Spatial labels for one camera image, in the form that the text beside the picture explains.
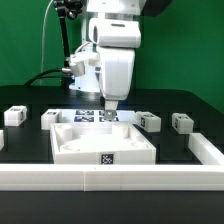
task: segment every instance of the green screen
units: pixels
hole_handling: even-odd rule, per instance
[[[22,85],[40,73],[41,37],[49,1],[4,1],[0,24],[0,85]],[[173,0],[158,17],[137,18],[142,45],[136,50],[136,88],[188,90],[224,113],[224,1]],[[80,19],[67,21],[74,51],[81,43]],[[57,13],[49,12],[44,69],[63,66]],[[42,85],[60,85],[44,80]]]

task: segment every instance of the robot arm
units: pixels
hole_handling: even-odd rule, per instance
[[[171,0],[87,0],[84,3],[86,11],[94,15],[89,21],[88,36],[96,45],[95,51],[99,56],[99,88],[105,98],[105,119],[114,119],[118,101],[125,100],[130,90],[134,49],[141,45],[139,24],[133,21],[133,16],[155,16],[170,2]]]

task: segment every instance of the white box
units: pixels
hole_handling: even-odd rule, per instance
[[[68,126],[72,141],[63,137]],[[51,145],[56,164],[149,165],[156,158],[156,148],[128,122],[54,124]]]
[[[4,147],[4,132],[0,130],[0,150]]]
[[[59,123],[61,119],[61,110],[49,109],[41,116],[41,129],[50,130],[51,124]]]
[[[25,106],[12,106],[4,112],[5,126],[19,126],[27,118],[27,108]]]
[[[187,114],[174,113],[172,126],[179,134],[190,134],[193,132],[194,121]]]
[[[147,132],[160,132],[161,118],[150,112],[136,112],[136,120],[139,127]]]

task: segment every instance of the cable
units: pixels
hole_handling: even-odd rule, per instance
[[[47,6],[47,9],[45,11],[44,15],[44,23],[43,23],[43,30],[42,30],[42,53],[41,53],[41,72],[44,70],[44,57],[45,57],[45,36],[46,36],[46,25],[47,25],[47,17],[49,13],[49,9],[51,5],[53,4],[54,0],[51,0]]]
[[[53,75],[53,76],[44,76],[44,77],[37,77],[37,78],[35,78],[35,80],[33,80],[32,81],[32,83],[34,82],[34,81],[36,81],[36,80],[38,80],[38,79],[58,79],[58,78],[63,78],[63,77],[65,77],[65,78],[67,78],[68,76],[65,76],[65,75]]]
[[[41,79],[41,78],[45,78],[43,76],[47,75],[47,74],[50,74],[50,73],[55,73],[55,72],[62,72],[62,69],[61,68],[56,68],[56,69],[50,69],[50,70],[47,70],[45,72],[42,72],[40,73],[39,75],[36,75],[35,77],[33,77],[32,79],[28,80],[24,86],[30,86],[35,80],[37,79]]]
[[[91,44],[91,42],[86,42],[84,44],[82,44],[80,47],[78,47],[75,51],[75,54],[77,54],[79,51],[82,50],[83,47],[85,47],[86,45]]]

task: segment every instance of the black table surface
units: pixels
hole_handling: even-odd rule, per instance
[[[0,87],[0,129],[5,146],[0,163],[53,163],[49,131],[41,115],[52,108],[103,109],[100,100],[74,95],[60,87]],[[4,111],[13,105],[28,108],[19,127],[4,126]],[[202,133],[224,151],[224,115],[193,93],[181,90],[132,90],[118,110],[150,111],[162,118],[161,132],[141,133],[157,148],[156,164],[197,164],[188,149],[188,135],[171,125],[173,113],[194,120]],[[223,223],[224,192],[0,192],[0,223]]]

